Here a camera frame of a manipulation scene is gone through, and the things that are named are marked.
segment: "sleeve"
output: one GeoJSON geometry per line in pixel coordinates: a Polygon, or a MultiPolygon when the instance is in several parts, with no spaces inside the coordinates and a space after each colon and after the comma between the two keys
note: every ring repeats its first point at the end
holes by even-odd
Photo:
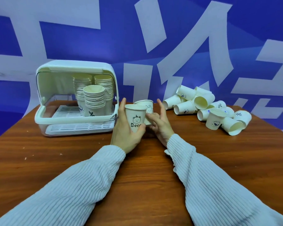
{"type": "Polygon", "coordinates": [[[186,208],[195,226],[283,226],[283,215],[178,135],[169,139],[165,153],[171,156],[174,172],[185,186],[186,208]]]}
{"type": "Polygon", "coordinates": [[[2,216],[0,226],[84,225],[95,203],[108,193],[125,156],[117,146],[102,147],[2,216]]]}

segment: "cup storage box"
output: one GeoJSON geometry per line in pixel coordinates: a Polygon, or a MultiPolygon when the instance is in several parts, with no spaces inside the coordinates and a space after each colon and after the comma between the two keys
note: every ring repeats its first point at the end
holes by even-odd
{"type": "Polygon", "coordinates": [[[40,107],[35,114],[35,122],[39,125],[45,136],[78,135],[88,133],[109,132],[114,128],[115,119],[119,107],[119,93],[117,79],[110,64],[100,62],[53,60],[40,66],[36,72],[37,89],[40,107]],[[84,103],[84,93],[77,91],[75,82],[86,82],[88,85],[100,85],[93,88],[105,89],[102,93],[96,93],[95,98],[86,101],[89,107],[95,105],[95,113],[87,111],[78,103],[84,103]],[[98,100],[108,100],[111,106],[99,110],[98,107],[105,104],[98,100]]]}

